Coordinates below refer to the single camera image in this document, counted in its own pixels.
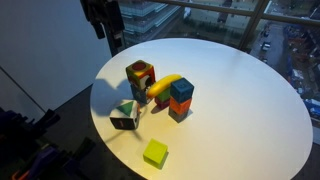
toy banana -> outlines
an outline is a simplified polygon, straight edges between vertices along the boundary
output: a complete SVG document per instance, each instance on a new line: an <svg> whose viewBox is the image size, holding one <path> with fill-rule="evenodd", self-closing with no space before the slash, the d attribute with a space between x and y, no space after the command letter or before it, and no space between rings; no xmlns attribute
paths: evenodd
<svg viewBox="0 0 320 180"><path fill-rule="evenodd" d="M155 96L166 90L168 87L170 87L170 84L172 82L181 78L182 76L180 76L179 74L171 74L160 79L150 87L149 91L147 92L147 97L150 99L154 98Z"/></svg>

green cube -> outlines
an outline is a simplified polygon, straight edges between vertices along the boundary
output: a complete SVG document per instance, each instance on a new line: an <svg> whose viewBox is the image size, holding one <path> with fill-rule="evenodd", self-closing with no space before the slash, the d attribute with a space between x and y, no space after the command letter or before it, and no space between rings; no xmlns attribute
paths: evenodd
<svg viewBox="0 0 320 180"><path fill-rule="evenodd" d="M168 154L167 150L167 145L151 139L146 150L143 153L143 159L150 165L158 169L162 169L162 166Z"/></svg>
<svg viewBox="0 0 320 180"><path fill-rule="evenodd" d="M161 102L165 102L166 100L168 100L170 98L170 87L168 87L167 89L162 91L159 95L157 95L157 98Z"/></svg>

green triangle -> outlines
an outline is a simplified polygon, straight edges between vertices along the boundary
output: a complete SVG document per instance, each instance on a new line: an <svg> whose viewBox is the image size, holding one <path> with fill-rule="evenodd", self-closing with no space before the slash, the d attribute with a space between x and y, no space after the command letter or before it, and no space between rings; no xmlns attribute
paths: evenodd
<svg viewBox="0 0 320 180"><path fill-rule="evenodd" d="M121 112L123 112L125 115L130 117L131 111L132 111L133 101L128 102L126 104L122 104L121 106L118 106L117 109Z"/></svg>

glass window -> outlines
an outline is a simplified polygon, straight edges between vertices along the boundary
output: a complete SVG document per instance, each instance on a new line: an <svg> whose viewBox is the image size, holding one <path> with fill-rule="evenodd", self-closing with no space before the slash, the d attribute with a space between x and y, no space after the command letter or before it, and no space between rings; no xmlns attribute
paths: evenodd
<svg viewBox="0 0 320 180"><path fill-rule="evenodd" d="M265 13L300 17L303 19L320 19L319 0L277 0L270 1Z"/></svg>
<svg viewBox="0 0 320 180"><path fill-rule="evenodd" d="M303 99L320 101L319 45L318 27L261 20L249 48L252 56L287 79Z"/></svg>
<svg viewBox="0 0 320 180"><path fill-rule="evenodd" d="M253 11L259 0L189 0L195 4Z"/></svg>
<svg viewBox="0 0 320 180"><path fill-rule="evenodd" d="M188 37L237 47L250 20L235 14L161 3L120 2L127 46L158 38Z"/></svg>

blue cube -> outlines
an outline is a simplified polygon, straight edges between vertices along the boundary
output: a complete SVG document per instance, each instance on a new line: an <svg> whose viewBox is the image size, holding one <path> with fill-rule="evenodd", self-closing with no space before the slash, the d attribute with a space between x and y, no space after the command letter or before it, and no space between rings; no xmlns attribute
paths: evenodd
<svg viewBox="0 0 320 180"><path fill-rule="evenodd" d="M144 90L138 89L134 85L130 85L131 87L131 92L133 95L133 98L137 100L138 102L148 104L151 100L147 98L147 94Z"/></svg>
<svg viewBox="0 0 320 180"><path fill-rule="evenodd" d="M171 83L170 95L178 103L183 103L192 97L194 86L185 78Z"/></svg>

